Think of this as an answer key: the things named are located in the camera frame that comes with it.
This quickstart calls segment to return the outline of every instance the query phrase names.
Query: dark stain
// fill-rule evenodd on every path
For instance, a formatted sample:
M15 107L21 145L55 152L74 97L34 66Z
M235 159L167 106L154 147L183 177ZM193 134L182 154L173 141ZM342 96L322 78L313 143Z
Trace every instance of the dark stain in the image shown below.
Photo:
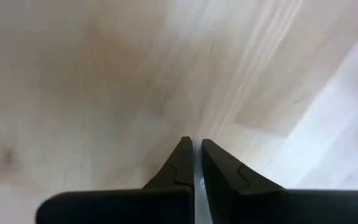
M194 67L195 67L195 65L196 65L196 62L197 62L198 54L199 54L199 53L200 53L200 52L197 52L196 57L195 57L195 59L194 59L194 61L193 61L193 65L191 66L191 69L192 69L192 70L194 70Z
M298 105L298 104L300 104L300 103L302 103L302 102L304 102L304 101L308 101L309 100L309 95L304 95L304 96L301 96L301 97L299 97L298 99L296 99L293 103L292 103L292 105Z
M210 48L209 48L209 52L210 52L211 54L213 54L214 45L215 45L215 40L212 40L212 44L211 44L211 46L210 46Z
M4 146L1 150L1 163L5 165L13 165L16 163L14 149Z

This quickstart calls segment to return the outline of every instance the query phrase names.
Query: wood grain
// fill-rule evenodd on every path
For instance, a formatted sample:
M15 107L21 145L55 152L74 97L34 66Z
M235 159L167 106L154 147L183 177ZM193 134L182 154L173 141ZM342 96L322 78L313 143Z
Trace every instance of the wood grain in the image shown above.
M181 136L358 189L358 2L0 0L0 187L140 187Z

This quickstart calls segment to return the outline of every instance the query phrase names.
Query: wooden floor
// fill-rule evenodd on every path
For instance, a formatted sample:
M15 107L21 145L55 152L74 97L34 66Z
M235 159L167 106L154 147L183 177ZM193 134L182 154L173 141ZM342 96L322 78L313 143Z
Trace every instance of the wooden floor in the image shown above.
M0 0L11 221L140 187L181 136L285 187L358 189L358 1Z

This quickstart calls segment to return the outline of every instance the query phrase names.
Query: light wood surface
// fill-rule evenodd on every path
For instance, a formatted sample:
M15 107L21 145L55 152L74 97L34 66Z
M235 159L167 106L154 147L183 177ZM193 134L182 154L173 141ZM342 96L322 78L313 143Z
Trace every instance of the light wood surface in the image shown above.
M0 0L21 223L44 195L142 186L181 136L285 187L358 189L358 1Z

